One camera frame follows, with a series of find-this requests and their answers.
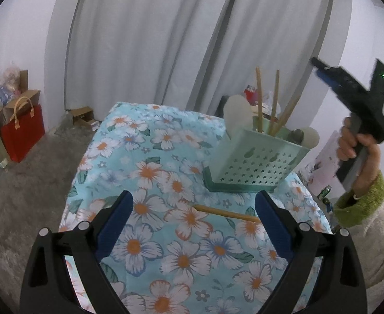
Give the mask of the person's right hand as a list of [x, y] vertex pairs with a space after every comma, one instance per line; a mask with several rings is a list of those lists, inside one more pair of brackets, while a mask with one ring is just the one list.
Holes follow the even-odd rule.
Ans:
[[341, 128], [341, 136], [338, 140], [339, 147], [337, 148], [337, 157], [342, 161], [354, 159], [357, 154], [355, 147], [357, 144], [362, 144], [368, 152], [367, 158], [362, 166], [362, 169], [357, 175], [356, 180], [352, 184], [352, 190], [356, 197], [366, 195], [376, 181], [380, 172], [381, 151], [379, 144], [370, 134], [354, 135], [350, 131], [351, 119], [345, 118]]

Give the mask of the green cuffed sleeve forearm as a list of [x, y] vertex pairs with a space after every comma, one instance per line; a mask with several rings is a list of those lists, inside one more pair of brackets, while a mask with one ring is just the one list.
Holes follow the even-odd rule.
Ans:
[[373, 313], [384, 300], [384, 178], [378, 174], [368, 192], [352, 191], [334, 205], [340, 226], [352, 237], [366, 285], [367, 308]]

